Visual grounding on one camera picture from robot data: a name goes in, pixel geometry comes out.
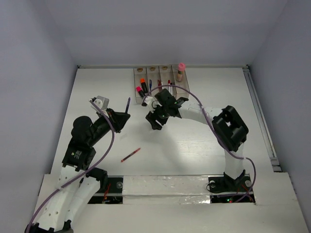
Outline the dark purple gel pen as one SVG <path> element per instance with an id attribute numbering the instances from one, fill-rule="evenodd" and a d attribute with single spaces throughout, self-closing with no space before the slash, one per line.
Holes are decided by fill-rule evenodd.
<path id="1" fill-rule="evenodd" d="M 131 98 L 129 97 L 127 100 L 127 104 L 126 104 L 126 109 L 125 109 L 125 113 L 128 113 L 129 107 L 130 107 L 130 102 L 131 102 Z"/>

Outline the orange highlighter marker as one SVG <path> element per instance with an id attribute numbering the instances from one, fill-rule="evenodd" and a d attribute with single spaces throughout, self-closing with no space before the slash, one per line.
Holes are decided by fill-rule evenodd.
<path id="1" fill-rule="evenodd" d="M 144 78 L 140 79 L 140 85 L 144 93 L 148 93 L 148 87 Z"/>

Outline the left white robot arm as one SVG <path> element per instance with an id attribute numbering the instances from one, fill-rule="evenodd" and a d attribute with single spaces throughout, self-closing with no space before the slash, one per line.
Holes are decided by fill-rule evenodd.
<path id="1" fill-rule="evenodd" d="M 27 233 L 72 233 L 92 196 L 109 188 L 107 171 L 91 164 L 94 145 L 108 132 L 119 133 L 130 115 L 110 108 L 97 114 L 96 121 L 87 116 L 74 120 L 55 190 L 34 213 Z"/>

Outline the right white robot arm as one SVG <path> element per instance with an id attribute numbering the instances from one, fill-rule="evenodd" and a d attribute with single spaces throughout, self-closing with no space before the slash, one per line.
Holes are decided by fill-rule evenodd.
<path id="1" fill-rule="evenodd" d="M 154 130 L 161 130 L 170 117 L 190 119 L 208 125 L 225 151 L 224 174 L 209 179 L 210 192 L 243 190 L 243 147 L 249 129 L 234 107 L 228 105 L 223 109 L 204 108 L 200 101 L 192 102 L 185 97 L 176 99 L 167 89 L 161 90 L 153 97 L 145 96 L 142 106 L 149 108 L 146 119 Z"/>

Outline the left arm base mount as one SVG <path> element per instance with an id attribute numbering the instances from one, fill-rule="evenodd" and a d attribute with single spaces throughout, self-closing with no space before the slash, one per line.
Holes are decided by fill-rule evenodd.
<path id="1" fill-rule="evenodd" d="M 107 185 L 91 197 L 88 204 L 122 204 L 123 176 L 108 176 Z"/>

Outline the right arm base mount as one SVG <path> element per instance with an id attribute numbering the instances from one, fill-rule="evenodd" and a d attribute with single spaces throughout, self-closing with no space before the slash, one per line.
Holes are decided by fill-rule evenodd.
<path id="1" fill-rule="evenodd" d="M 206 189 L 210 193 L 211 203 L 255 203 L 251 185 L 249 175 L 237 180 L 223 175 L 209 177 Z"/>

